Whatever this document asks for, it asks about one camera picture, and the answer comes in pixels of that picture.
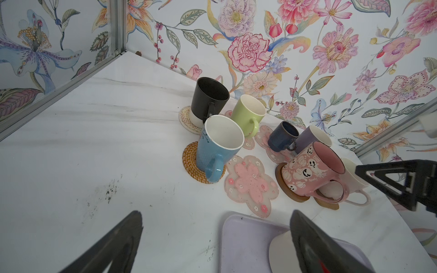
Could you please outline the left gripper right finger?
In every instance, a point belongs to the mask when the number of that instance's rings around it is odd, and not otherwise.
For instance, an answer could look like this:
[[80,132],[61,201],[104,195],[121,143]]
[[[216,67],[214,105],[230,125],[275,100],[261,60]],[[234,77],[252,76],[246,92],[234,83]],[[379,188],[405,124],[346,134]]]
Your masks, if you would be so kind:
[[290,232],[303,273],[374,272],[360,248],[330,237],[299,210],[291,215]]

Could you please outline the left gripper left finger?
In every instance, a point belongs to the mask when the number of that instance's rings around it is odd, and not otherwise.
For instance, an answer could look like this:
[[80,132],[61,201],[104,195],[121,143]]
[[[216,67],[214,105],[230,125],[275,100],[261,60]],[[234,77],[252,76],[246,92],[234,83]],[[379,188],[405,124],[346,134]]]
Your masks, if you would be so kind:
[[142,214],[134,210],[62,272],[131,272],[142,231]]

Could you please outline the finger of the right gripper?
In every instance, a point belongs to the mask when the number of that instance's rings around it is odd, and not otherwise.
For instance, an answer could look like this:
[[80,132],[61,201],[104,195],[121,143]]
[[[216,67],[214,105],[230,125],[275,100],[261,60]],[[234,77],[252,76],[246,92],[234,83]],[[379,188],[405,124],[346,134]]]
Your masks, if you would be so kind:
[[358,165],[355,174],[387,196],[422,196],[424,160]]
[[419,200],[422,198],[420,193],[409,193],[409,192],[393,192],[389,191],[386,193],[387,197],[394,200],[398,204],[400,204],[405,209],[415,212],[417,210],[417,204]]

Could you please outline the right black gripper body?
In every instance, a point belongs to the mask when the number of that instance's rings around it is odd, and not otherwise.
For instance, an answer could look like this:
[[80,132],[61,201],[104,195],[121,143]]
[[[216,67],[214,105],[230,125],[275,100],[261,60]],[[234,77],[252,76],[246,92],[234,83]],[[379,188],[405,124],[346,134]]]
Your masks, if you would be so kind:
[[411,211],[417,204],[425,206],[428,212],[437,214],[437,163],[431,160],[413,160],[411,177]]

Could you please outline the brown paw cork coaster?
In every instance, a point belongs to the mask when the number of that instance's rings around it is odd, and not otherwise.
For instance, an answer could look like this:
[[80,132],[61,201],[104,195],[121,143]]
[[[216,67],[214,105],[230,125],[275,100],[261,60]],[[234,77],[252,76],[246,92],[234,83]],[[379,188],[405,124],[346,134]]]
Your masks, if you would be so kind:
[[317,199],[317,198],[314,198],[314,199],[317,202],[317,204],[323,208],[327,208],[327,209],[331,209],[331,210],[339,210],[339,204],[328,203],[328,202],[325,202],[325,201],[323,201],[321,199]]

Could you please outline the brown round wooden coaster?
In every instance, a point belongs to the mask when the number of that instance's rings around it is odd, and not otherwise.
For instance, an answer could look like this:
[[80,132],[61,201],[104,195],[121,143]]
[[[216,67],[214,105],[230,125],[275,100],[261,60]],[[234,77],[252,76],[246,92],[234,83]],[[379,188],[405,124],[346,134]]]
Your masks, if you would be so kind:
[[281,163],[275,168],[275,177],[278,182],[278,185],[282,189],[282,191],[292,200],[296,202],[306,202],[310,199],[309,196],[299,196],[296,195],[285,183],[283,177],[282,177],[282,168],[285,167],[286,163]]

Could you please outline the pink tall mug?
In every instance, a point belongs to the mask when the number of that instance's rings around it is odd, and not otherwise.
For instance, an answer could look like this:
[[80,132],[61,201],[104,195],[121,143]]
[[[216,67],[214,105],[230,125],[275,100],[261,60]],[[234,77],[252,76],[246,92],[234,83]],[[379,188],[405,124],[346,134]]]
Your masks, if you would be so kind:
[[[296,195],[338,204],[346,201],[349,196],[349,186],[340,178],[345,172],[344,163],[329,146],[322,142],[313,142],[282,168],[282,177]],[[330,182],[340,184],[343,189],[337,199],[326,198],[317,193]]]

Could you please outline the pink flower coaster front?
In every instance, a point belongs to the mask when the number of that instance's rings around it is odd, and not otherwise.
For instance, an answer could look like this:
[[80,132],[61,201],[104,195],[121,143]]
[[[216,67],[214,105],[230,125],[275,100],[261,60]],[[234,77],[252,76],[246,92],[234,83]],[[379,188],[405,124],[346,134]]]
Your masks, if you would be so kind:
[[244,158],[235,155],[227,164],[229,175],[224,181],[227,196],[245,203],[260,218],[268,218],[272,212],[272,200],[279,195],[277,182],[265,174],[261,160],[255,156]]

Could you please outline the pink flower coaster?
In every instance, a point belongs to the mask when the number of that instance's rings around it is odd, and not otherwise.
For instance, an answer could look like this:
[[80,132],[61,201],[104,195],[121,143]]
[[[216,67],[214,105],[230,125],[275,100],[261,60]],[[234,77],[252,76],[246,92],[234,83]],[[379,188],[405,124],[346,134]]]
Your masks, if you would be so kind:
[[263,149],[266,150],[268,157],[274,163],[280,164],[290,162],[294,157],[294,154],[291,151],[283,150],[281,152],[275,152],[269,147],[267,141],[269,140],[272,132],[273,130],[270,127],[262,125],[260,126],[259,132],[255,135],[254,139]]
[[[231,117],[231,115],[232,115],[231,110],[226,111],[224,114],[224,116],[229,118]],[[255,140],[253,138],[245,138],[244,145],[242,148],[246,150],[253,150],[255,148]]]
[[227,196],[245,203],[260,218],[268,218],[272,212],[272,200],[279,195],[277,182],[265,174],[261,160],[255,156],[244,158],[235,155],[227,164],[229,175],[224,181]]

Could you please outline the cream mug purple handle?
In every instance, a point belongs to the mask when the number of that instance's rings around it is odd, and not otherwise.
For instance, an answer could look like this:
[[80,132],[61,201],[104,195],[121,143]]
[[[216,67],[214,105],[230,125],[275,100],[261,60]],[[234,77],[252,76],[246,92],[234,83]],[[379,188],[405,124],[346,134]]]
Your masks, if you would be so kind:
[[322,142],[329,147],[332,146],[332,140],[328,134],[320,128],[310,125],[296,139],[294,152],[299,154],[313,142]]

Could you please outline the woven rattan round coaster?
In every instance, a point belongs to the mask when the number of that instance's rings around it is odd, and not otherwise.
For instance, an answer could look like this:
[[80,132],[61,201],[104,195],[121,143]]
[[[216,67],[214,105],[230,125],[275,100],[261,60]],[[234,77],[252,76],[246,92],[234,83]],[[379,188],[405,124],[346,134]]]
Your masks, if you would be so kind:
[[[204,166],[205,171],[202,171],[198,166],[197,166],[197,150],[198,150],[198,144],[199,142],[192,142],[189,145],[187,145],[187,147],[184,149],[183,151],[183,155],[182,155],[182,163],[183,166],[186,170],[186,172],[196,181],[203,183],[203,184],[214,184],[216,182],[210,182],[207,179],[206,176],[206,169],[208,166],[210,167],[214,167],[215,166],[215,156],[214,155],[202,155],[202,157],[199,157],[199,159],[204,159],[204,163],[206,163],[206,165]],[[222,165],[222,173],[220,175],[220,179],[222,179],[222,177],[225,175],[226,172],[226,162],[223,162]]]

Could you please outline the small dark blue mug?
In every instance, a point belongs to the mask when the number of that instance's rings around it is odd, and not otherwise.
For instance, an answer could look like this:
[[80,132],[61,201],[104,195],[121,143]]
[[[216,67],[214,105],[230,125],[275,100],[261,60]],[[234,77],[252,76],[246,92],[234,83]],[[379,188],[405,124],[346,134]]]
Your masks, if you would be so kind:
[[282,121],[270,134],[267,144],[275,152],[294,151],[298,137],[299,131],[291,123]]

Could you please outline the multicolour embroidered round coaster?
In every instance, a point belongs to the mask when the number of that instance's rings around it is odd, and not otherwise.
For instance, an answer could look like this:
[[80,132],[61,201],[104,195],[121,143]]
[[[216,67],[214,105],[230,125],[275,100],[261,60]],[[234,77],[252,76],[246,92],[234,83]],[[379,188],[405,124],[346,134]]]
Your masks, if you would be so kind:
[[181,125],[188,130],[190,133],[200,135],[202,128],[195,126],[190,120],[190,106],[182,108],[178,114],[179,122]]

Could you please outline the blue mug white inside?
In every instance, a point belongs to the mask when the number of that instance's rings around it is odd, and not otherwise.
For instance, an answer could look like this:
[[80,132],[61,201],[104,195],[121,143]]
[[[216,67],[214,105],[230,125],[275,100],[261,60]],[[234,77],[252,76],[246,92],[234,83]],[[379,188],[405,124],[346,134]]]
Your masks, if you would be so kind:
[[196,166],[209,183],[217,183],[229,162],[242,148],[244,134],[232,119],[214,115],[204,123],[196,151]]

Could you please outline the cream mug green handle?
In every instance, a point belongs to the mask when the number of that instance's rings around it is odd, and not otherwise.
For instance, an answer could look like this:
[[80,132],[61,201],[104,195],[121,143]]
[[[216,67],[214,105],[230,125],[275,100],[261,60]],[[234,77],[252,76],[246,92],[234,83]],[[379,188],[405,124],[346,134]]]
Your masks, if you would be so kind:
[[260,123],[266,116],[262,102],[243,94],[232,110],[231,119],[240,126],[246,139],[253,138],[259,131]]

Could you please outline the black mug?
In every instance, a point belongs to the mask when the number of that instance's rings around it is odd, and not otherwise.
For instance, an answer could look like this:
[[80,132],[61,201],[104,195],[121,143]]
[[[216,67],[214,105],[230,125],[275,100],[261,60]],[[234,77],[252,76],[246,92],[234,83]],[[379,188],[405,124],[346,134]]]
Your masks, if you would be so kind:
[[222,83],[209,77],[198,78],[190,107],[190,121],[203,128],[205,121],[219,114],[229,99],[230,94]]

